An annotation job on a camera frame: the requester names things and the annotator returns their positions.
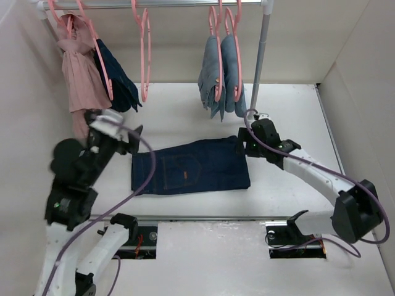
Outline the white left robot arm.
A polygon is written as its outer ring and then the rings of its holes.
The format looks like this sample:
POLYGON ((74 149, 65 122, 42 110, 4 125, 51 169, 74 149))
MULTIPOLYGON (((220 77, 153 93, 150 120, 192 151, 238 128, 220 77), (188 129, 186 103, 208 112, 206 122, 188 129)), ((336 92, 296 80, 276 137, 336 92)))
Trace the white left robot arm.
POLYGON ((132 134, 123 141, 124 117, 113 110, 87 111, 86 145, 74 138, 59 142, 52 154, 54 173, 44 219, 46 253, 35 295, 95 295, 104 269, 123 245, 137 240, 138 222, 118 213, 100 241, 82 260, 81 235, 91 225, 90 216, 98 193, 93 185, 115 153, 136 154, 139 140, 132 134))

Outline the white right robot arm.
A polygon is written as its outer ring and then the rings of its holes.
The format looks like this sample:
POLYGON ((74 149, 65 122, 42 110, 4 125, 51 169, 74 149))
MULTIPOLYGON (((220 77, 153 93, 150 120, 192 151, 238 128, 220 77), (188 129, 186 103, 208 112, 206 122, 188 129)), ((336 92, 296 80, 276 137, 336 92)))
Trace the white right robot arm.
POLYGON ((355 243, 385 220, 375 186, 352 181, 314 160, 298 143, 282 140, 271 119, 252 122, 238 130, 238 151, 292 174, 324 196, 332 210, 301 210, 287 220, 285 235, 298 243, 310 234, 331 234, 355 243))

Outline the dark blue denim trousers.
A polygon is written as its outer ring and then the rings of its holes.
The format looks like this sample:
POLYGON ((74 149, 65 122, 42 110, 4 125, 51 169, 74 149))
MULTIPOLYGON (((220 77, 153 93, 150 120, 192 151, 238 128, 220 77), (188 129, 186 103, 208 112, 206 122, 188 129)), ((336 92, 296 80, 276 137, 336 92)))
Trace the dark blue denim trousers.
POLYGON ((248 189, 251 186, 245 155, 237 153, 238 139, 202 139, 156 150, 153 177, 140 192, 178 195, 248 189))

